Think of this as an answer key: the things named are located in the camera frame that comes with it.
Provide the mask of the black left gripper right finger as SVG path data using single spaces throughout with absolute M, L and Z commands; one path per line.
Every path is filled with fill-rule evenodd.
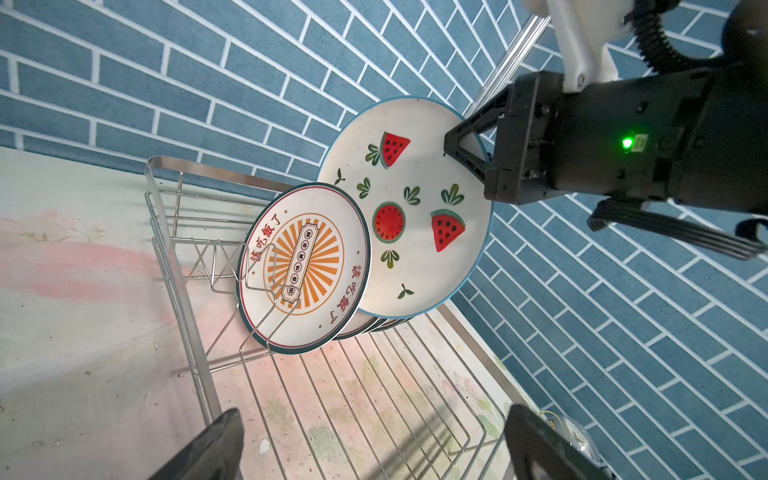
M 504 438 L 515 479 L 615 479 L 525 405 L 510 407 Z

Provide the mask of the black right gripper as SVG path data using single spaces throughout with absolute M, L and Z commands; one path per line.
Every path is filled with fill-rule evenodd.
M 596 83 L 567 94 L 563 75 L 519 77 L 444 136 L 444 154 L 511 204 L 563 193 L 665 200 L 712 90 L 715 72 Z M 489 155 L 480 135 L 496 130 Z

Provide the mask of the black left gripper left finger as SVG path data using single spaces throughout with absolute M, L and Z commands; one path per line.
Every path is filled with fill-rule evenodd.
M 237 479 L 244 425 L 237 408 L 223 412 L 152 476 L 160 479 Z

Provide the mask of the watermelon pattern white plate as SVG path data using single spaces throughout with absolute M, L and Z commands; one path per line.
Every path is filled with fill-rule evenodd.
M 443 149 L 462 120 L 433 100 L 389 99 L 358 114 L 326 151 L 319 181 L 345 191 L 369 227 L 360 308 L 372 316 L 411 317 L 443 304 L 483 252 L 492 204 Z

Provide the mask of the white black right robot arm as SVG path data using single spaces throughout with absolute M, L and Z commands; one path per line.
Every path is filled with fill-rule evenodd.
M 767 5 L 742 1 L 720 55 L 673 47 L 671 1 L 544 1 L 562 72 L 525 74 L 448 131 L 489 200 L 565 193 L 767 211 Z

